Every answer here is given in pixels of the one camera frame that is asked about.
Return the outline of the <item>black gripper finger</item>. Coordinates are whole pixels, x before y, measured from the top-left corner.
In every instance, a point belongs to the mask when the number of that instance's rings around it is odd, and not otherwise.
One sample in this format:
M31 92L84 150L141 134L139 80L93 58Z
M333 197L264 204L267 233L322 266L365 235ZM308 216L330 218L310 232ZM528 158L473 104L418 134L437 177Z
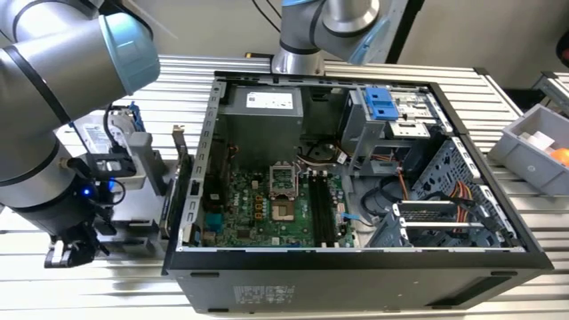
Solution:
M91 240L65 242L60 237L49 237L49 248L44 258L44 268L64 269L91 263L95 259L96 244Z
M89 236L89 242L95 248L95 252L97 254L104 254L105 256L111 255L109 250L107 249L105 245L100 242L99 238L97 238L97 231L95 230L93 227L88 226L87 227L87 234Z

